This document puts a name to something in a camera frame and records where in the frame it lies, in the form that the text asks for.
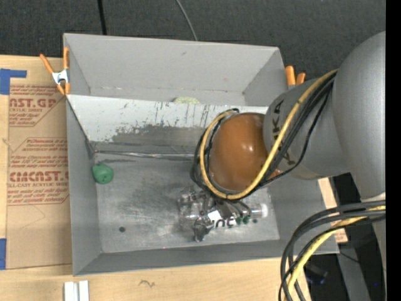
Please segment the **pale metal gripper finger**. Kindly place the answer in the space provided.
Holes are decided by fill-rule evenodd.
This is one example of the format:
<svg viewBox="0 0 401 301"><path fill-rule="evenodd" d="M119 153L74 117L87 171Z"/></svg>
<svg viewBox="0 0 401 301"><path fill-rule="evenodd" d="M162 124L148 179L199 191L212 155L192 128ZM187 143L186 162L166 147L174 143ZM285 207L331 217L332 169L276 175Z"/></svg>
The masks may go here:
<svg viewBox="0 0 401 301"><path fill-rule="evenodd" d="M198 200L198 194L191 193L181 195L178 204L180 211L199 211L201 206Z"/></svg>
<svg viewBox="0 0 401 301"><path fill-rule="evenodd" d="M214 228L213 221L208 217L198 218L193 225L194 240L200 243L204 240L204 237Z"/></svg>

